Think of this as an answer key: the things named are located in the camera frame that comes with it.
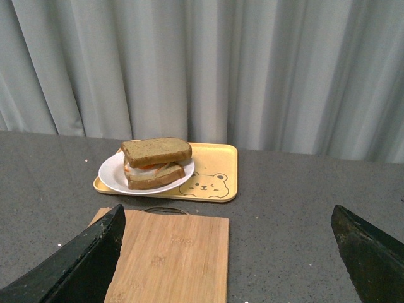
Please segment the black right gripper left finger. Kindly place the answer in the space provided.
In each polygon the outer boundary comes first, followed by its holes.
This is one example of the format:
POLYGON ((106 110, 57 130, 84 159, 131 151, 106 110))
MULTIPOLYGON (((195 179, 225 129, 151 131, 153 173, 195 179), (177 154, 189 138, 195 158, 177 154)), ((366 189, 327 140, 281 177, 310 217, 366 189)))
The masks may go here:
POLYGON ((37 267, 1 289, 1 302, 103 302, 126 225, 117 205, 37 267))

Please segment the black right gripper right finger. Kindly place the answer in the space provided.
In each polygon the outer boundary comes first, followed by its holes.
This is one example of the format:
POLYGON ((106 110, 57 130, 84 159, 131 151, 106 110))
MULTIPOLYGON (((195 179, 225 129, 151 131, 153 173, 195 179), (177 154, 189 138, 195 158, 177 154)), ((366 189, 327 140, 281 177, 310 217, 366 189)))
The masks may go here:
POLYGON ((331 227, 362 302, 403 302, 403 243, 342 205, 331 227))

